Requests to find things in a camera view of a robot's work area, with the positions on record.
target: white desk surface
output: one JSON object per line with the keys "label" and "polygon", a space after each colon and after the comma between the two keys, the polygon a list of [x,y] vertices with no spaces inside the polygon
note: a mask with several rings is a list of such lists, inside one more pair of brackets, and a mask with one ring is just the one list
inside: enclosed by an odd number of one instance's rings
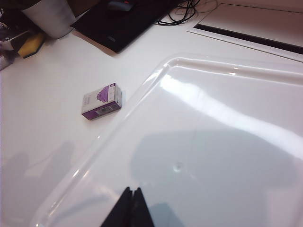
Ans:
{"label": "white desk surface", "polygon": [[161,60],[178,52],[302,66],[186,32],[189,26],[152,26],[120,54],[70,33],[1,71],[1,226],[28,226],[92,140],[106,132],[116,113],[86,120],[80,114],[85,93],[116,82],[127,102]]}

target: small box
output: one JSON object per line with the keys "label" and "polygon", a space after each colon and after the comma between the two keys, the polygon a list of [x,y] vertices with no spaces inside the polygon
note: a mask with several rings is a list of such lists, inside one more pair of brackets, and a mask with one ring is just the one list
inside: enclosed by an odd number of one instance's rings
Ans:
{"label": "small box", "polygon": [[116,83],[84,95],[82,115],[91,120],[121,109],[121,89]]}

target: cable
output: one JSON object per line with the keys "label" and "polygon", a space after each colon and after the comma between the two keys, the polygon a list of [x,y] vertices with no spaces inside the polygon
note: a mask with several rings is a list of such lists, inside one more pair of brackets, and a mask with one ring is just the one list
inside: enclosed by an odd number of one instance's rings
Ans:
{"label": "cable", "polygon": [[[175,20],[171,14],[169,13],[168,16],[169,18],[171,19],[172,22],[166,22],[166,21],[161,21],[161,20],[158,20],[156,21],[155,24],[157,25],[161,25],[161,26],[175,26],[175,25],[180,25],[182,23],[184,23],[185,21],[191,19],[195,14],[198,14],[198,13],[202,13],[202,12],[198,12],[197,9],[196,9],[196,6],[197,4],[200,2],[201,0],[182,0],[177,6],[176,6],[176,9],[180,10],[180,9],[185,9],[185,13],[184,13],[184,16],[182,19],[180,20]],[[205,1],[204,4],[207,4],[209,2],[211,2],[213,0],[210,0],[210,1]],[[214,0],[216,2],[216,6],[214,9],[216,9],[218,7],[218,2],[217,0]]]}

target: white container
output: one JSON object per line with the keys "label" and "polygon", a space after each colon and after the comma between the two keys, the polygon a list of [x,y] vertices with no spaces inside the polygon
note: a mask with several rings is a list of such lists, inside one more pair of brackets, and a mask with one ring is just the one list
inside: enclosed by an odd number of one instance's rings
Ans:
{"label": "white container", "polygon": [[66,0],[41,0],[22,12],[55,39],[68,34],[73,29],[70,25],[76,21]]}

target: yellow object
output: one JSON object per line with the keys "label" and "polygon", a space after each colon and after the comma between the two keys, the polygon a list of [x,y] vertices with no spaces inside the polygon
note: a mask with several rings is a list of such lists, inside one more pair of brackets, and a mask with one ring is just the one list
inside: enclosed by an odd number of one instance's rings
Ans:
{"label": "yellow object", "polygon": [[42,33],[29,37],[19,49],[18,54],[23,58],[32,56],[39,51],[40,47],[44,43],[44,40],[45,38]]}

